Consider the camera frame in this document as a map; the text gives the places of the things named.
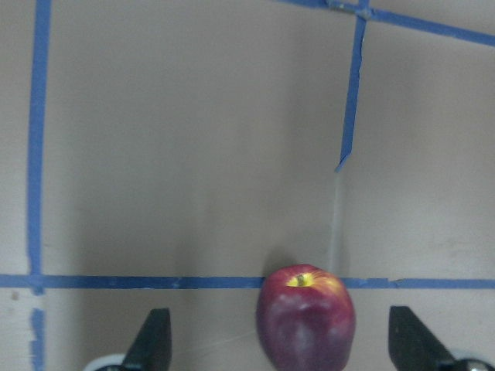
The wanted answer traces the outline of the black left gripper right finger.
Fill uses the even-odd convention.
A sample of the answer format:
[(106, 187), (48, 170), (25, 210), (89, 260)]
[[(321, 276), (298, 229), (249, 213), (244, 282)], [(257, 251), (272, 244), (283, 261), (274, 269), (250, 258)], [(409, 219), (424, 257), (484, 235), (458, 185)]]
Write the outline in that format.
[(408, 306), (390, 307), (387, 348), (398, 371), (494, 369), (481, 359), (457, 359)]

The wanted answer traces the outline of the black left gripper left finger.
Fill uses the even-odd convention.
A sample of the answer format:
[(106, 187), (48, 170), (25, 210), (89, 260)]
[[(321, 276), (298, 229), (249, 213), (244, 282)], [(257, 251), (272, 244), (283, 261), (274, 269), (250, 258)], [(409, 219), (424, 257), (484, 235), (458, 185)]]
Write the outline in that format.
[(121, 364), (122, 370), (166, 371), (172, 360), (172, 329), (168, 308), (152, 309)]

